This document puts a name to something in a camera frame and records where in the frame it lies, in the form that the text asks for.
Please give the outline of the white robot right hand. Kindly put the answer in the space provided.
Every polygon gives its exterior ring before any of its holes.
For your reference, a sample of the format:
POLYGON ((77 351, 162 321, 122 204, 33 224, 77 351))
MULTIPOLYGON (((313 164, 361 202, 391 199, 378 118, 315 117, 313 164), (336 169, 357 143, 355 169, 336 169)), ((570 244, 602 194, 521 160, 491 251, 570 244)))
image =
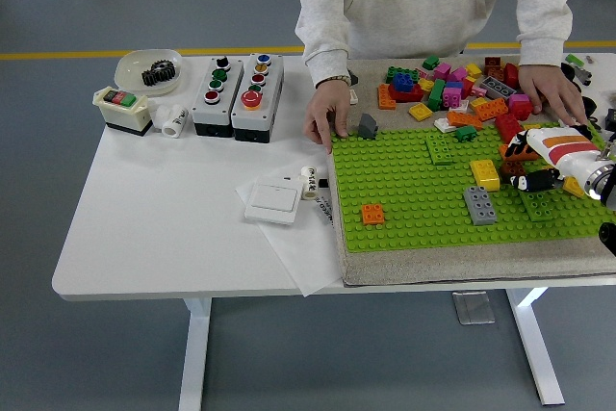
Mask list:
POLYGON ((598 159, 601 151, 590 137, 584 125, 529 129, 516 134, 507 146, 507 156, 535 152, 550 167, 512 175, 511 185, 522 192, 539 193, 560 188, 565 177, 573 177, 585 194, 598 199, 597 185, 611 171, 611 165, 598 159))

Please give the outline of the person's right hand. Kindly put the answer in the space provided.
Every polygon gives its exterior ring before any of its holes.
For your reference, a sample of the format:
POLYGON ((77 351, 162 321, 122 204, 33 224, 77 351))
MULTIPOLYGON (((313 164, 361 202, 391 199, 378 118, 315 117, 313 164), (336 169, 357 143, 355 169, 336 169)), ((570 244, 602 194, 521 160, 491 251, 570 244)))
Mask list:
POLYGON ((349 85, 344 80, 324 81, 316 87, 303 122, 303 133, 312 142, 332 152, 332 133, 346 138, 350 109, 349 85))

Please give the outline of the person's left hand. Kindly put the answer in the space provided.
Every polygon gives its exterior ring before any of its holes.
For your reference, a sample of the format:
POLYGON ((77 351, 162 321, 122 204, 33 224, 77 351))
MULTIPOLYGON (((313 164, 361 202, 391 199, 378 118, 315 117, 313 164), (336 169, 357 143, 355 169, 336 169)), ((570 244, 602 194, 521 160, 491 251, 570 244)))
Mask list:
POLYGON ((519 84, 529 97, 535 114, 547 106, 566 125, 588 123, 582 96, 560 67, 523 64, 519 68, 519 84))

